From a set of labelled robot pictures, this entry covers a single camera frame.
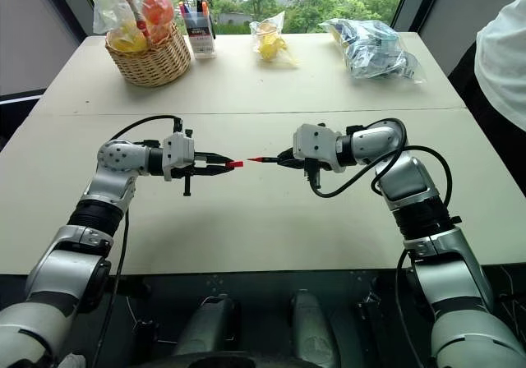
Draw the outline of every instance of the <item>wicker basket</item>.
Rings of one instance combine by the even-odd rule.
[[[165,39],[140,52],[121,52],[112,48],[108,36],[106,49],[122,76],[135,85],[164,85],[182,75],[190,65],[190,52],[174,23]]]

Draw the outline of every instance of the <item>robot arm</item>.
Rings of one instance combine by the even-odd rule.
[[[304,124],[294,133],[292,152],[311,187],[319,189],[320,168],[342,173],[348,165],[369,164],[404,145],[403,135],[393,119],[348,127],[345,136]],[[376,165],[377,175],[391,159]],[[491,314],[491,286],[423,164],[404,151],[379,187],[435,317],[431,353],[437,366],[526,366],[520,342]]]
[[[0,312],[0,367],[51,366],[76,314],[100,303],[111,267],[106,258],[138,176],[184,177],[189,196],[191,176],[241,165],[195,152],[190,131],[173,133],[162,149],[147,143],[111,140],[100,147],[95,176],[27,279],[26,300]],[[211,165],[198,168],[196,160]]]

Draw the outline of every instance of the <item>plastic bag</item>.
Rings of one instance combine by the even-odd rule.
[[[266,62],[282,62],[296,66],[296,60],[288,51],[285,40],[281,38],[284,18],[285,11],[282,11],[262,22],[251,22],[250,31],[254,39],[254,52],[258,53],[261,60]]]
[[[95,0],[93,31],[108,32],[117,50],[136,52],[166,38],[172,19],[171,0]]]
[[[351,76],[402,76],[415,83],[425,81],[417,58],[402,49],[399,34],[385,23],[330,19],[320,26],[335,37]]]

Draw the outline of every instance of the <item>basket handle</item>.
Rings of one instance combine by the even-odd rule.
[[[148,44],[148,48],[151,48],[150,32],[148,31],[148,27],[146,26],[146,19],[139,12],[133,0],[126,0],[126,2],[128,3],[131,11],[133,12],[133,16],[135,17],[137,29],[139,29],[141,33],[145,36],[146,43]]]

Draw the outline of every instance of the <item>white shirt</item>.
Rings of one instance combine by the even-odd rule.
[[[515,0],[477,34],[475,76],[487,100],[526,131],[526,0]]]

